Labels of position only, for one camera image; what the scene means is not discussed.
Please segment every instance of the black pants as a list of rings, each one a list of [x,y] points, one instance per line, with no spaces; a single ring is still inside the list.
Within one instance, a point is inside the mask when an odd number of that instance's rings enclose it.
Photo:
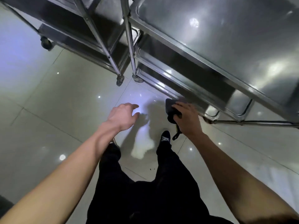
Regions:
[[[119,148],[110,144],[99,164],[86,223],[188,223],[208,218],[196,181],[171,145],[161,143],[157,155],[155,180],[134,182],[121,170]]]

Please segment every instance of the shoe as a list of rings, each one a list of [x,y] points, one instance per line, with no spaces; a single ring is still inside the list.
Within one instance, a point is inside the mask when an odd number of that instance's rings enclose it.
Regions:
[[[160,143],[170,143],[170,133],[169,131],[164,131],[161,135]]]

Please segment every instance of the white tile floor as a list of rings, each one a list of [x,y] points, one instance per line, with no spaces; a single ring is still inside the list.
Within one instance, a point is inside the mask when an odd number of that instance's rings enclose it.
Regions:
[[[39,37],[0,8],[0,194],[17,202],[86,140],[115,105],[137,103],[136,125],[117,135],[120,164],[135,181],[151,181],[157,170],[155,148],[160,133],[175,126],[166,120],[166,96],[131,80],[121,87],[116,75],[66,50],[48,52]],[[249,119],[277,115],[255,104]],[[207,125],[203,130],[241,166],[299,211],[299,131],[285,128]],[[194,145],[183,135],[173,150],[198,182],[212,215],[236,222]],[[98,172],[69,223],[84,223]]]

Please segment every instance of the metal bar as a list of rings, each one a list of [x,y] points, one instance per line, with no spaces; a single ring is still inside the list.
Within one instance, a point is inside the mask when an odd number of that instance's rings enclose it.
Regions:
[[[122,77],[122,74],[121,74],[117,64],[115,63],[113,57],[111,56],[110,52],[108,51],[107,46],[104,43],[103,38],[100,35],[94,21],[89,16],[88,11],[84,6],[83,1],[82,0],[74,0],[74,2],[75,2],[76,7],[78,8],[79,12],[83,16],[83,18],[84,18],[86,24],[88,25],[89,29],[91,30],[92,34],[95,36],[95,39],[97,40],[97,42],[102,47],[102,49],[103,49],[104,53],[106,54],[108,60],[110,61],[111,65],[113,66],[116,74],[118,75],[118,77]]]
[[[130,7],[129,7],[129,0],[121,0],[121,9],[123,11],[123,20],[126,26],[126,35],[128,41],[128,47],[130,52],[131,64],[133,69],[133,77],[137,77],[136,75],[136,64],[134,59],[134,45],[133,45],[133,36],[132,36],[132,27],[131,23],[129,22],[129,14],[130,14]]]
[[[26,20],[24,17],[22,17],[16,10],[14,10],[12,7],[10,7],[7,3],[4,1],[0,0],[0,3],[3,4],[8,10],[10,10],[14,15],[16,15],[20,20],[22,20],[25,24],[27,24],[29,27],[32,28],[37,34],[39,34],[39,30],[35,28],[31,23],[29,23],[28,20]]]
[[[210,124],[230,124],[230,125],[249,125],[249,126],[265,126],[265,127],[293,127],[299,128],[299,123],[291,123],[288,121],[231,121],[231,120],[214,120],[207,121]]]

